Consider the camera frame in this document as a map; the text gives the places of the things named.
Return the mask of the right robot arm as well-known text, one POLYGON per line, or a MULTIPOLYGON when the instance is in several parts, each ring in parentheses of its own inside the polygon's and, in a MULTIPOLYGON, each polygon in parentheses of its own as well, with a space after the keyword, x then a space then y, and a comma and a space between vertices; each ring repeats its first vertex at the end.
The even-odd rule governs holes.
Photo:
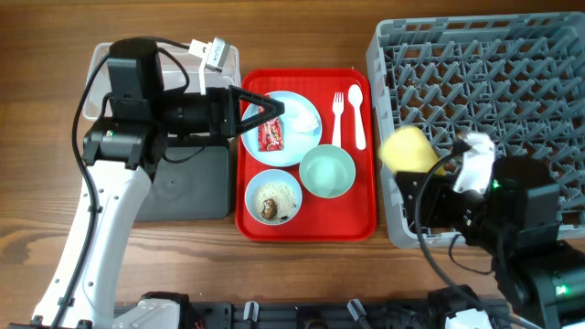
POLYGON ((420 228, 436 222, 492 257, 499 291, 516 314, 542 328, 584 325, 584 254, 558 239, 560 187, 544 163, 508 156, 472 174, 399 171, 407 214, 420 228))

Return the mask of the small blue bowl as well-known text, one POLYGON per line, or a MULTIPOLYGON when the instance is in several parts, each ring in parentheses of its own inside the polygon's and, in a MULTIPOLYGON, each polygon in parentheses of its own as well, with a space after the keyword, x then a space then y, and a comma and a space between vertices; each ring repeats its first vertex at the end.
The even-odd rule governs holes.
POLYGON ((245 207, 258 222, 280 226, 301 210, 303 192, 297 179, 288 172, 269 169, 255 175, 245 190, 245 207))

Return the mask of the red snack wrapper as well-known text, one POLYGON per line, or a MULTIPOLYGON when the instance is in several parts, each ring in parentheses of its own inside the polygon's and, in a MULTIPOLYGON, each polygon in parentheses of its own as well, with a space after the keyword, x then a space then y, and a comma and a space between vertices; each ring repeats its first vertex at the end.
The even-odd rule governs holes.
POLYGON ((284 148, 280 118, 268 120, 258 127, 258 143, 260 152, 281 151, 284 148))

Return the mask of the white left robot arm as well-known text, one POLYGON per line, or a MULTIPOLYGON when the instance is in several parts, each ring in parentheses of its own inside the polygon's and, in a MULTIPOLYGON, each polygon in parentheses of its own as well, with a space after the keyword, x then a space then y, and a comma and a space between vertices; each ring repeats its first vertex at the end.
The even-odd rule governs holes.
POLYGON ((126 38, 99 62, 111 89, 88 132, 72 135, 83 178, 80 202, 58 268, 33 312, 34 328, 113 326, 123 254, 170 135, 228 139, 284 112, 280 101, 236 86, 167 89, 160 59, 168 45, 160 37, 126 38))

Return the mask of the yellow cup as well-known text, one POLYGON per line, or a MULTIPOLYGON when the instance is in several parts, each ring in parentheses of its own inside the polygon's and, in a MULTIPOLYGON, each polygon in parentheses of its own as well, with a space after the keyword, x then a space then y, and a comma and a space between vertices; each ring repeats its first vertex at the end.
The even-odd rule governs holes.
POLYGON ((385 139, 378 158, 393 174, 425 174, 440 160, 423 131, 412 125, 399 127, 385 139))

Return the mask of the green bowl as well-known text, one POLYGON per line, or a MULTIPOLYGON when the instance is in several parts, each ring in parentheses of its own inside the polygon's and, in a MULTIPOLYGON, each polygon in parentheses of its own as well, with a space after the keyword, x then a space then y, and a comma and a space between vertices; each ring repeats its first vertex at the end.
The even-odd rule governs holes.
POLYGON ((299 175, 303 186, 321 198, 336 198, 346 193, 356 180, 356 165, 341 147, 320 144, 311 149, 300 162, 299 175))

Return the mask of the white tissue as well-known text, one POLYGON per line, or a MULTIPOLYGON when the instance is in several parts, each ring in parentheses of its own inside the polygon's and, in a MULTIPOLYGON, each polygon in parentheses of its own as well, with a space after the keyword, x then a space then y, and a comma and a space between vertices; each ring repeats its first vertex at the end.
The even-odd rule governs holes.
POLYGON ((319 127, 316 115, 297 101, 285 104, 285 121, 298 133, 311 133, 319 127))

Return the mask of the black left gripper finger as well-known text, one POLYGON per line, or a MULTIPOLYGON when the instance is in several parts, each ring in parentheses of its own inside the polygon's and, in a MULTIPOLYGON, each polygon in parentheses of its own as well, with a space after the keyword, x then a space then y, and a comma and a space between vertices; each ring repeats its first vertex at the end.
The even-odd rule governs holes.
POLYGON ((233 98, 237 101, 245 101, 247 103, 262 107, 267 111, 284 112, 284 103, 276 101, 265 95, 244 90, 237 86, 230 86, 229 91, 233 98))
POLYGON ((268 109, 252 115, 248 119, 242 119, 240 115, 236 115, 235 121, 235 135, 241 135, 247 131, 256 128, 272 119, 276 119, 284 114, 284 109, 268 109))

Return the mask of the white rice pile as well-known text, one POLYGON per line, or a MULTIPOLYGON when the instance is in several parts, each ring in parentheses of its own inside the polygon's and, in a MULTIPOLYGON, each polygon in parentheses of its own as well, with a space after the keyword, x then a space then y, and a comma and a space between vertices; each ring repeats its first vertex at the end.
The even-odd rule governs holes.
POLYGON ((293 189, 283 182, 269 182, 259 186, 252 197, 252 214, 260 222, 266 224, 281 224, 292 218, 298 210, 298 202, 293 189), (278 213, 273 220, 261 217, 262 202, 272 198, 278 207, 278 213))

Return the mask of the light blue plate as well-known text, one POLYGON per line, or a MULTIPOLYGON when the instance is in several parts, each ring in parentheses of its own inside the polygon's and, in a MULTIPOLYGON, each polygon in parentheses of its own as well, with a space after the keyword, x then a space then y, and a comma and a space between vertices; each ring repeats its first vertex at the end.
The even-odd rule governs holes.
POLYGON ((279 118, 282 122, 284 148, 281 151, 260 152, 258 143, 258 128, 254 128, 242 134, 240 140, 246 151, 257 161, 268 166, 287 167, 297 165, 304 155, 320 143, 323 127, 320 114, 316 107, 304 96, 291 91, 271 91, 267 96, 284 103, 284 114, 279 118), (297 101, 307 110, 312 111, 318 121, 319 127, 311 133, 298 133, 285 121, 285 104, 297 101))

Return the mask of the brown food scrap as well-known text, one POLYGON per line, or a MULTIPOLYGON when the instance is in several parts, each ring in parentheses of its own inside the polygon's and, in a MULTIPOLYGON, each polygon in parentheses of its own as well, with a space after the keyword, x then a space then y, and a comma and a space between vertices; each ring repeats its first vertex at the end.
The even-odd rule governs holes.
POLYGON ((278 213, 276 202, 272 198, 265 199, 262 202, 261 217, 266 220, 273 220, 278 213))

